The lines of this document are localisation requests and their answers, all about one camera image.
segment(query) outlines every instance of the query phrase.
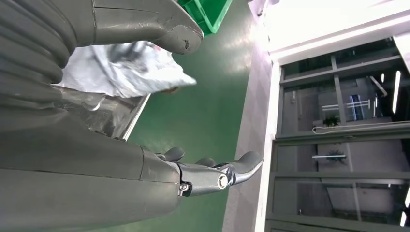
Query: potted plant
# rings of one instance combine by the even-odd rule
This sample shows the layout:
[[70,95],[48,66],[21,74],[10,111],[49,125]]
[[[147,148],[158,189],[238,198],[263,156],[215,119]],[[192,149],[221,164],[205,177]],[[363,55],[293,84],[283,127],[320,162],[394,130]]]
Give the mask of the potted plant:
[[332,115],[330,117],[327,117],[325,120],[323,120],[323,124],[325,124],[328,127],[338,126],[339,122],[340,122],[340,119],[336,117],[336,115]]
[[334,162],[334,163],[341,163],[341,164],[346,165],[346,163],[344,161],[346,159],[346,156],[344,155],[343,152],[341,152],[339,150],[330,150],[327,153],[326,159],[328,161],[331,161],[331,162]]

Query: green plastic crate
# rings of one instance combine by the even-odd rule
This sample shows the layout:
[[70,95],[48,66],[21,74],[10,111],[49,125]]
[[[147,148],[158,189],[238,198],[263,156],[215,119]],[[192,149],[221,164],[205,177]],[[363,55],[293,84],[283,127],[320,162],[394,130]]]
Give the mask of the green plastic crate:
[[232,0],[179,0],[181,5],[201,27],[204,36],[217,33]]

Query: plastic bag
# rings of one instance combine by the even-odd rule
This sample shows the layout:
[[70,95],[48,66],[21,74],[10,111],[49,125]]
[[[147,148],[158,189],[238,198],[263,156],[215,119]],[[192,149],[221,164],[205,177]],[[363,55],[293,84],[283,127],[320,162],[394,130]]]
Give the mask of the plastic bag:
[[196,84],[170,52],[145,41],[77,48],[63,73],[58,86],[123,98]]

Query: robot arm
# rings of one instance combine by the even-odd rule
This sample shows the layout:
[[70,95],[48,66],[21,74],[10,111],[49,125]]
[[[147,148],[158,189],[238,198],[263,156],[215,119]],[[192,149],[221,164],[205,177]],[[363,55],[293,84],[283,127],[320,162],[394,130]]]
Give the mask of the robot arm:
[[261,156],[179,163],[90,131],[53,102],[78,46],[151,41],[187,54],[198,25],[173,0],[0,2],[0,231],[88,230],[175,210],[183,196],[249,179]]

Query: bolt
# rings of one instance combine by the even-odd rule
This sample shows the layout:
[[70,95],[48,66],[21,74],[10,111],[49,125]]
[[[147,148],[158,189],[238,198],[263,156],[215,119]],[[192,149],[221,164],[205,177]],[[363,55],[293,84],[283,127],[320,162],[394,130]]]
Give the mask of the bolt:
[[218,178],[218,188],[223,190],[226,188],[227,185],[228,185],[228,178],[226,177],[226,175],[224,174],[220,175]]
[[183,192],[186,192],[186,191],[190,190],[190,185],[187,184],[187,183],[182,183],[182,184],[179,186],[179,190],[181,190],[181,191],[183,191]]

